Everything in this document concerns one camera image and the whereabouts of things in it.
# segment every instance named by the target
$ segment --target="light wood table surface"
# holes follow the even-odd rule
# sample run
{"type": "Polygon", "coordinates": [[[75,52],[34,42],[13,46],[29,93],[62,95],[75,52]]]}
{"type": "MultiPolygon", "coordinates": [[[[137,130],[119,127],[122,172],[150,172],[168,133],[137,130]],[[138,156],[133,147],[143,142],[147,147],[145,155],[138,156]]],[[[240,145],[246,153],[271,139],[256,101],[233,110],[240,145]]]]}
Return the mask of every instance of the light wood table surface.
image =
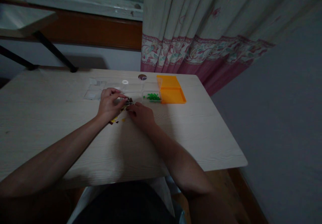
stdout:
{"type": "MultiPolygon", "coordinates": [[[[0,180],[46,147],[92,119],[99,101],[86,100],[89,78],[137,78],[140,72],[40,67],[23,71],[0,90],[0,180]]],[[[159,73],[145,72],[148,79],[159,73]]],[[[186,104],[147,103],[156,123],[205,171],[241,167],[247,160],[195,75],[175,75],[186,104]]],[[[107,125],[58,184],[101,185],[167,175],[149,139],[126,111],[107,125]]]]}

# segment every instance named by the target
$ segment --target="hand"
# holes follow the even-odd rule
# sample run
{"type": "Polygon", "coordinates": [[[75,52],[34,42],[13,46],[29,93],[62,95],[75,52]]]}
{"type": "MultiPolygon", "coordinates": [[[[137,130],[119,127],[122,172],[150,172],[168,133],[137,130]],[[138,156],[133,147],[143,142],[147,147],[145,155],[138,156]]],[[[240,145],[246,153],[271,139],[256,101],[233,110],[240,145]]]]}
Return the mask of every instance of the hand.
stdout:
{"type": "Polygon", "coordinates": [[[156,126],[154,115],[151,108],[136,102],[126,108],[132,121],[145,133],[148,133],[153,127],[156,126]]]}
{"type": "Polygon", "coordinates": [[[100,106],[98,107],[98,113],[96,117],[103,119],[106,123],[115,118],[121,108],[126,102],[126,96],[120,94],[120,91],[115,88],[104,89],[101,94],[100,106]],[[117,105],[114,105],[113,101],[117,98],[124,98],[117,105]]]}

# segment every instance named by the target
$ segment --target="table leg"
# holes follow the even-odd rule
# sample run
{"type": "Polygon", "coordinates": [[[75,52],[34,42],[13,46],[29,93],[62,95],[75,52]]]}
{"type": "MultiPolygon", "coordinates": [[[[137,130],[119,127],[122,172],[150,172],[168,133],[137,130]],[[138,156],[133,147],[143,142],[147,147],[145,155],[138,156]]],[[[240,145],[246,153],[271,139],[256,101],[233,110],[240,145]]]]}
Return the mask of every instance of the table leg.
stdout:
{"type": "Polygon", "coordinates": [[[2,46],[0,46],[0,54],[19,63],[20,65],[23,65],[28,70],[34,70],[38,67],[38,65],[34,65],[29,61],[26,61],[24,58],[21,58],[20,56],[16,55],[15,53],[12,53],[11,51],[7,50],[2,46]]]}
{"type": "Polygon", "coordinates": [[[40,31],[33,33],[33,36],[50,50],[62,63],[70,69],[70,72],[76,72],[78,67],[75,67],[67,58],[51,43],[40,31]]]}

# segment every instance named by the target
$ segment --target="table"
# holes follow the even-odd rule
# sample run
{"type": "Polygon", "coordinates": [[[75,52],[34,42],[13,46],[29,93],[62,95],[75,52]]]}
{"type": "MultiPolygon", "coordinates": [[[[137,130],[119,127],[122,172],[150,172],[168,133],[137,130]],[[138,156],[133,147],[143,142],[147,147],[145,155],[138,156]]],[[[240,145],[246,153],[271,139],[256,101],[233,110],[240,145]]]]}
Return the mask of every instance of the table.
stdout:
{"type": "MultiPolygon", "coordinates": [[[[99,101],[84,99],[89,78],[137,78],[139,74],[100,69],[70,73],[61,67],[39,67],[19,74],[0,90],[0,180],[96,115],[99,101]]],[[[160,73],[144,74],[150,79],[160,73]]],[[[164,75],[177,76],[187,103],[147,103],[154,111],[156,123],[205,171],[247,165],[198,77],[164,75]]],[[[107,125],[97,135],[59,187],[101,185],[168,174],[149,139],[126,111],[122,114],[118,124],[107,125]]]]}
{"type": "MultiPolygon", "coordinates": [[[[73,64],[40,32],[40,29],[58,18],[56,12],[2,3],[0,3],[0,12],[0,36],[25,38],[29,35],[33,35],[63,64],[69,67],[71,72],[77,71],[77,67],[73,66],[73,64]]],[[[34,70],[38,67],[2,46],[0,46],[0,54],[25,66],[28,70],[34,70]]]]}

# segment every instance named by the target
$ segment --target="baseboard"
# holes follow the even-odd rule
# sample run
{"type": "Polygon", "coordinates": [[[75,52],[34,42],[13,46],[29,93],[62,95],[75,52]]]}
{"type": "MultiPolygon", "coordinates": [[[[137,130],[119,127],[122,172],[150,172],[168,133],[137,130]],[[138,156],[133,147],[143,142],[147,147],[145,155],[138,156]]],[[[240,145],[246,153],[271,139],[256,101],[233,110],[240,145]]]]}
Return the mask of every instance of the baseboard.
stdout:
{"type": "Polygon", "coordinates": [[[240,200],[247,212],[247,215],[253,224],[268,224],[256,198],[249,188],[239,168],[228,169],[230,178],[240,197],[240,200]]]}

